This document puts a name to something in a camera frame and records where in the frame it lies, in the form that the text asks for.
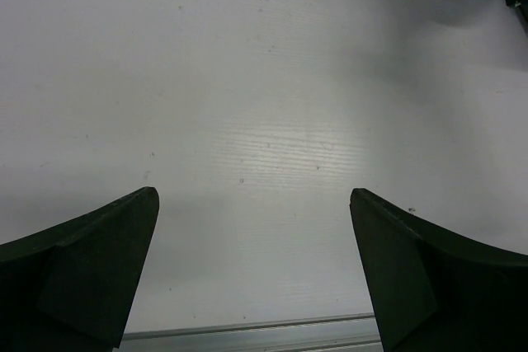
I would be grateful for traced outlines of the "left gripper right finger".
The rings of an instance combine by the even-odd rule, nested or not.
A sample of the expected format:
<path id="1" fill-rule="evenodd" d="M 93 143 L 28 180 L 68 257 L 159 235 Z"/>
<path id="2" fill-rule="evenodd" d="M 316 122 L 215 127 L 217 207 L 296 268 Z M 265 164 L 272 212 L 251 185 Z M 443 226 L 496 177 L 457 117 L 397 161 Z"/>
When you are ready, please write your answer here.
<path id="1" fill-rule="evenodd" d="M 386 351 L 525 351 L 527 257 L 351 192 L 351 221 Z"/>

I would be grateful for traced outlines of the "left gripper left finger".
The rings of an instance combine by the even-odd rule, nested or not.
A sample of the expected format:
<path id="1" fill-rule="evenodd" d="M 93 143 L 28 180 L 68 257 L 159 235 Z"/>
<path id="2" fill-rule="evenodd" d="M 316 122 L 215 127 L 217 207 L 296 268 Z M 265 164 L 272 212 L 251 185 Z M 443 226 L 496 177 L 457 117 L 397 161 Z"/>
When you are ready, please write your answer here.
<path id="1" fill-rule="evenodd" d="M 143 187 L 1 246 L 3 351 L 120 346 L 158 219 Z"/>

